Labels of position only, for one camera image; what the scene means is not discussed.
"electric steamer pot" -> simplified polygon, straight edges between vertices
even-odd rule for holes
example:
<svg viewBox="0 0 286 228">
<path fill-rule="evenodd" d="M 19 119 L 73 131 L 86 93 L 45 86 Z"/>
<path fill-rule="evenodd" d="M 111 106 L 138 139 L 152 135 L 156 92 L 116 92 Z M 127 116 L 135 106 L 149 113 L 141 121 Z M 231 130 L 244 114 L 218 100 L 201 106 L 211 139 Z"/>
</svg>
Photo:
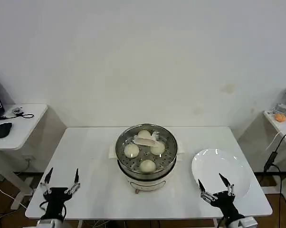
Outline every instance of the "electric steamer pot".
<svg viewBox="0 0 286 228">
<path fill-rule="evenodd" d="M 139 147 L 139 154 L 137 157 L 128 158 L 125 156 L 125 146 L 133 143 L 134 137 L 142 130 L 147 130 L 150 134 L 156 135 L 157 140 L 165 145 L 164 153 L 161 155 L 153 155 L 149 146 L 137 145 Z M 137 188 L 137 184 L 140 183 L 145 186 L 144 189 L 140 190 L 155 190 L 155 187 L 147 189 L 146 186 L 148 186 L 149 183 L 154 186 L 159 185 L 162 180 L 164 185 L 164 177 L 172 171 L 176 163 L 177 150 L 177 141 L 168 130 L 148 123 L 128 128 L 119 136 L 115 144 L 115 152 L 120 169 L 128 177 L 128 181 L 134 188 Z M 155 171 L 142 172 L 139 169 L 140 163 L 147 159 L 155 162 Z"/>
</svg>

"computer mouse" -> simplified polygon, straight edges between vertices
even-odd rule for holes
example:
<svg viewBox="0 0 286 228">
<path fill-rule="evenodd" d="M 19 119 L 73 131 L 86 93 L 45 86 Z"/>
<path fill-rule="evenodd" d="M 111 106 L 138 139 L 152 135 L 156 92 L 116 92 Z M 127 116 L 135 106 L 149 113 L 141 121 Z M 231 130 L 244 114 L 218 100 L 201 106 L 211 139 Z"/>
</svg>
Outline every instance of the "computer mouse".
<svg viewBox="0 0 286 228">
<path fill-rule="evenodd" d="M 0 139 L 5 138 L 12 127 L 12 123 L 2 123 L 0 124 Z"/>
</svg>

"white table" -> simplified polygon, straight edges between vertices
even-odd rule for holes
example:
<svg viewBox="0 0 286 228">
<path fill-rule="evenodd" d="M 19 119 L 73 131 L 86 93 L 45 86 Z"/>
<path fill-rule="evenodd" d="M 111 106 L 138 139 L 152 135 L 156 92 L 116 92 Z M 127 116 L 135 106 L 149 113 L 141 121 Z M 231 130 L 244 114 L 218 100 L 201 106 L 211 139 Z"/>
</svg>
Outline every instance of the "white table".
<svg viewBox="0 0 286 228">
<path fill-rule="evenodd" d="M 286 134 L 286 121 L 282 123 L 276 121 L 271 111 L 264 111 L 264 115 L 278 132 L 282 131 L 280 133 L 281 136 L 284 136 Z M 277 185 L 274 187 L 262 187 L 265 194 L 280 193 L 280 177 L 279 176 L 273 176 L 273 177 Z M 282 195 L 286 199 L 286 178 L 284 178 L 282 181 Z"/>
<path fill-rule="evenodd" d="M 15 104 L 15 105 L 5 105 L 6 110 L 5 116 L 11 117 L 14 116 L 12 110 L 22 107 L 25 114 L 30 113 L 34 114 L 33 118 L 25 119 L 22 117 L 14 119 L 0 120 L 2 123 L 12 123 L 12 128 L 8 136 L 0 139 L 0 174 L 4 176 L 8 181 L 10 181 L 14 186 L 16 186 L 21 192 L 17 195 L 16 200 L 22 201 L 24 196 L 32 195 L 32 188 L 30 184 L 33 180 L 32 177 L 29 177 L 22 181 L 17 175 L 14 174 L 13 169 L 5 162 L 4 157 L 2 156 L 2 151 L 8 150 L 18 150 L 20 149 L 26 140 L 29 138 L 31 132 L 34 130 L 42 116 L 47 110 L 46 104 Z M 13 203 L 11 209 L 17 209 L 19 207 L 18 203 Z"/>
<path fill-rule="evenodd" d="M 237 156 L 251 177 L 247 195 L 235 201 L 245 216 L 272 213 L 253 171 L 228 127 L 167 127 L 182 142 L 185 154 L 177 161 L 163 188 L 135 194 L 116 160 L 108 159 L 109 147 L 126 128 L 67 128 L 42 178 L 53 167 L 50 187 L 69 187 L 79 168 L 80 189 L 66 202 L 66 219 L 208 219 L 220 218 L 218 208 L 200 198 L 191 173 L 193 156 L 205 148 L 220 148 Z M 26 216 L 43 215 L 38 187 Z"/>
</svg>

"wooden floor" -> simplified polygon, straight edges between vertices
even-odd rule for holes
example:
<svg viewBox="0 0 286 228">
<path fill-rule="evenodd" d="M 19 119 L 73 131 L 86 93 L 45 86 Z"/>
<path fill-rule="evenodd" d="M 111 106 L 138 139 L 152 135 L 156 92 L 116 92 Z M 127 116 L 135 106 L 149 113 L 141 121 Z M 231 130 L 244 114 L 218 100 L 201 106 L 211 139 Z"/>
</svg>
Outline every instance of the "wooden floor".
<svg viewBox="0 0 286 228">
<path fill-rule="evenodd" d="M 39 183 L 40 177 L 35 177 L 33 186 L 37 186 Z M 273 186 L 275 184 L 274 180 L 269 177 L 265 178 L 262 182 L 263 186 Z M 0 189 L 4 191 L 5 193 L 15 197 L 18 193 L 18 189 L 15 188 L 12 184 L 10 184 L 8 181 L 0 182 Z M 273 214 L 271 216 L 267 217 L 258 217 L 255 218 L 258 221 L 258 228 L 277 228 L 278 227 L 278 199 L 279 195 L 267 195 L 267 199 L 269 200 L 272 209 Z M 9 213 L 12 212 L 10 210 L 10 205 L 12 203 L 12 200 L 3 195 L 0 192 L 0 213 Z M 24 199 L 23 204 L 28 205 L 29 198 Z M 83 224 L 83 228 L 89 228 L 93 227 L 94 221 L 85 221 Z M 69 224 L 73 228 L 77 228 L 77 221 L 69 221 Z M 30 220 L 25 217 L 25 209 L 20 207 L 19 210 L 4 216 L 0 219 L 0 228 L 23 228 L 23 227 L 29 227 L 29 226 L 35 226 L 36 221 Z M 106 227 L 121 227 L 121 228 L 182 228 L 182 227 L 212 227 L 213 222 L 210 219 L 204 219 L 204 220 L 130 220 L 126 221 L 124 224 L 124 221 L 110 221 L 107 223 Z M 281 228 L 286 228 L 286 202 L 284 198 L 281 199 Z"/>
</svg>

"cable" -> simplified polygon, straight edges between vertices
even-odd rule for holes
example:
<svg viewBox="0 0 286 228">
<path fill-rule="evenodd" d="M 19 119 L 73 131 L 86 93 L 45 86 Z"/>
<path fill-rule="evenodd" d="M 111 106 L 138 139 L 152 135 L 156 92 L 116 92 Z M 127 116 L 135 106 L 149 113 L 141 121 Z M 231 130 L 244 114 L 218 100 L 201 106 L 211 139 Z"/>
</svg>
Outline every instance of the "cable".
<svg viewBox="0 0 286 228">
<path fill-rule="evenodd" d="M 10 197 L 11 199 L 14 199 L 12 196 L 6 194 L 5 192 L 3 192 L 2 190 L 0 190 L 1 193 L 5 194 L 6 196 Z M 17 202 L 18 204 L 22 205 L 25 209 L 27 209 L 21 202 L 18 202 L 15 200 L 15 202 Z"/>
<path fill-rule="evenodd" d="M 0 219 L 1 219 L 2 217 L 5 217 L 5 216 L 7 216 L 7 215 L 10 215 L 10 214 L 12 214 L 12 213 L 18 211 L 18 210 L 19 210 L 19 209 L 14 210 L 14 211 L 12 211 L 12 212 L 9 212 L 9 213 L 7 213 L 7 214 L 2 215 L 2 216 L 0 216 Z"/>
<path fill-rule="evenodd" d="M 26 161 L 27 161 L 27 167 L 26 168 L 24 168 L 24 170 L 22 170 L 22 171 L 20 171 L 20 172 L 18 172 L 18 173 L 16 173 L 15 175 L 20 175 L 21 173 L 23 173 L 23 172 L 25 172 L 27 169 L 29 169 L 29 166 L 30 166 L 30 162 L 31 162 L 31 160 L 30 159 L 26 159 Z"/>
<path fill-rule="evenodd" d="M 278 150 L 278 148 L 280 147 L 280 145 L 281 145 L 281 143 L 282 143 L 282 141 L 283 141 L 283 139 L 284 139 L 285 137 L 286 137 L 286 134 L 281 138 L 281 140 L 280 140 L 278 146 L 276 147 L 275 151 L 273 151 L 273 152 L 270 154 L 270 156 L 269 156 L 269 158 L 267 159 L 267 162 L 266 162 L 266 164 L 265 164 L 265 166 L 264 166 L 264 168 L 263 168 L 263 173 L 266 173 L 266 171 L 267 171 L 267 170 L 270 168 L 270 166 L 274 163 L 275 158 L 276 158 L 276 156 L 277 156 L 277 150 Z"/>
<path fill-rule="evenodd" d="M 278 169 L 279 177 L 280 177 L 280 193 L 279 193 L 279 204 L 278 204 L 278 210 L 279 210 L 279 216 L 278 216 L 278 228 L 280 228 L 280 214 L 281 214 L 281 192 L 282 192 L 282 178 L 281 178 L 281 171 L 278 166 L 275 164 L 272 164 L 271 166 L 274 166 Z"/>
<path fill-rule="evenodd" d="M 283 139 L 286 137 L 286 134 L 282 137 L 282 139 L 280 140 L 280 142 L 279 142 L 279 144 L 278 144 L 278 146 L 276 147 L 276 150 L 275 150 L 275 152 L 277 152 L 277 150 L 278 150 L 278 148 L 279 148 L 279 146 L 280 146 L 280 144 L 281 144 L 281 142 L 283 141 Z"/>
<path fill-rule="evenodd" d="M 31 119 L 34 117 L 34 114 L 32 114 L 32 113 L 28 113 L 28 114 L 20 113 L 20 114 L 16 114 L 15 116 L 12 116 L 12 117 L 6 117 L 5 115 L 3 115 L 2 117 L 0 117 L 0 120 L 14 119 L 14 118 L 18 118 L 18 117 L 23 117 L 25 119 Z"/>
<path fill-rule="evenodd" d="M 267 151 L 268 148 L 272 145 L 272 143 L 274 142 L 274 140 L 276 139 L 276 137 L 277 137 L 280 133 L 282 133 L 282 131 L 284 131 L 284 130 L 286 130 L 286 128 L 285 128 L 285 129 L 282 129 L 280 132 L 278 132 L 278 133 L 275 135 L 275 137 L 273 138 L 273 140 L 272 140 L 272 142 L 270 143 L 270 145 L 266 148 L 266 151 Z"/>
<path fill-rule="evenodd" d="M 223 219 L 224 219 L 224 216 L 219 220 L 219 223 L 218 223 L 218 225 L 217 225 L 217 228 L 219 228 L 219 227 L 220 227 L 221 222 L 223 221 Z"/>
<path fill-rule="evenodd" d="M 100 226 L 102 226 L 102 225 L 106 224 L 107 222 L 109 222 L 109 221 L 106 221 L 106 222 L 104 222 L 104 223 L 102 223 L 102 224 L 100 224 L 100 225 L 98 225 L 98 226 L 96 226 L 96 227 L 93 227 L 93 228 L 100 227 Z"/>
</svg>

